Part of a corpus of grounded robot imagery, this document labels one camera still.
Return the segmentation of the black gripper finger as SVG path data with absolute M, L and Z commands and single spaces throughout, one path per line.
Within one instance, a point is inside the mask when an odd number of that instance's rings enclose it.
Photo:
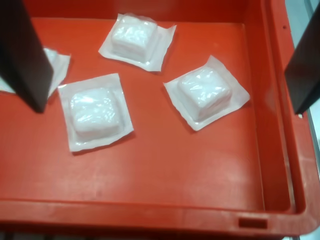
M 320 99 L 320 6 L 318 5 L 284 71 L 296 115 Z
M 48 102 L 54 70 L 21 0 L 0 2 L 0 75 L 35 112 Z

